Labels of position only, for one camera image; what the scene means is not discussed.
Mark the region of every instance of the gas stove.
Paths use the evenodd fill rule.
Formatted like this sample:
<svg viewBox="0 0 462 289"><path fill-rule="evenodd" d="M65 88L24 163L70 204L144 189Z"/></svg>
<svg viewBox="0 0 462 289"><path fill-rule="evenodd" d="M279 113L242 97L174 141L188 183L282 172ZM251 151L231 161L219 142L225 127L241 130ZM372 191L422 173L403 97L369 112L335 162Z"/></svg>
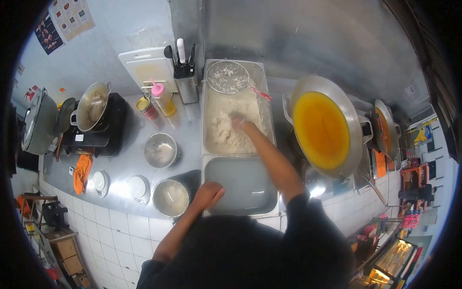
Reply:
<svg viewBox="0 0 462 289"><path fill-rule="evenodd" d="M61 146L67 154L114 156L122 148L122 136L127 119L127 102L118 94L109 95L106 110L94 128L82 132L77 126L63 134Z"/></svg>

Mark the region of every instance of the pink cap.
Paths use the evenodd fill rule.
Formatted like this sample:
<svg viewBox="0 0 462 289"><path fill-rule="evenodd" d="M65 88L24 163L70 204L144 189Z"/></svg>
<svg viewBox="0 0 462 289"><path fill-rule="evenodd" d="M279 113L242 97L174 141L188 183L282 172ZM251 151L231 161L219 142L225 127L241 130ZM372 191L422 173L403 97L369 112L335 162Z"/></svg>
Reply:
<svg viewBox="0 0 462 289"><path fill-rule="evenodd" d="M164 85L162 83L156 83L151 89L152 96L159 96L164 92Z"/></svg>

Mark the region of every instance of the black shirt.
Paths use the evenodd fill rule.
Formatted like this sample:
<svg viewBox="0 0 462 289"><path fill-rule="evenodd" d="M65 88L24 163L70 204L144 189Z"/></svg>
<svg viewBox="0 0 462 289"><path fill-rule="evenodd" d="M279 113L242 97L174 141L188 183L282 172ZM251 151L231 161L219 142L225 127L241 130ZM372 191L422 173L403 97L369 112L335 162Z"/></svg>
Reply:
<svg viewBox="0 0 462 289"><path fill-rule="evenodd" d="M432 185L426 184L425 187L418 189L418 196L420 200L431 202L434 200L432 195Z"/></svg>
<svg viewBox="0 0 462 289"><path fill-rule="evenodd" d="M345 237L318 200L287 205L286 233L248 216L200 220L168 263L143 263L144 288L347 288L354 266Z"/></svg>

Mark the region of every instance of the mesh strainer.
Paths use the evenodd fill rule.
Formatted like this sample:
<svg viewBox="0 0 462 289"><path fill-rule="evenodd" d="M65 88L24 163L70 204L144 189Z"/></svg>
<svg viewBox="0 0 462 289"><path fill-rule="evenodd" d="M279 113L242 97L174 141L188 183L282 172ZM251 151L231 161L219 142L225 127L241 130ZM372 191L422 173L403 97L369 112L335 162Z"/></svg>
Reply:
<svg viewBox="0 0 462 289"><path fill-rule="evenodd" d="M231 60L222 60L215 62L207 69L206 80L210 87L219 93L235 94L249 86L250 77L247 69L241 64ZM255 87L250 89L270 101L273 100Z"/></svg>

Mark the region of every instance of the cutting board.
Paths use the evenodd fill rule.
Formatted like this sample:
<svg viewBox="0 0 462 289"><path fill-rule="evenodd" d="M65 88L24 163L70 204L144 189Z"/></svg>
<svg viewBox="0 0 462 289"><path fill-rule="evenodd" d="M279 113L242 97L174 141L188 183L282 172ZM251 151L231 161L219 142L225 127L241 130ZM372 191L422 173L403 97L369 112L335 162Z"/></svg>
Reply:
<svg viewBox="0 0 462 289"><path fill-rule="evenodd" d="M140 87L150 86L154 82L166 82L170 92L178 92L173 79L173 64L164 56L165 47L145 48L119 54L119 59L130 76Z"/></svg>

